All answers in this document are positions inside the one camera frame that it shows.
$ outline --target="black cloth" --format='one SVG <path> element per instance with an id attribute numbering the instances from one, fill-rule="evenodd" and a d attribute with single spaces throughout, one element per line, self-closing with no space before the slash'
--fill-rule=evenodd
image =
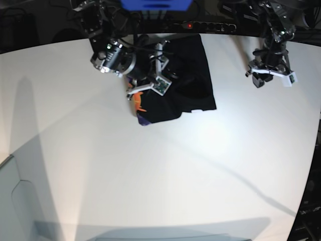
<path id="1" fill-rule="evenodd" d="M 175 72 L 179 78 L 167 76 L 173 83 L 164 96 L 152 90 L 140 93 L 141 103 L 137 116 L 143 126 L 177 119 L 182 112 L 216 109 L 201 36 L 171 40 L 165 45 L 165 51 L 174 53 L 165 54 L 170 60 L 166 69 Z"/>

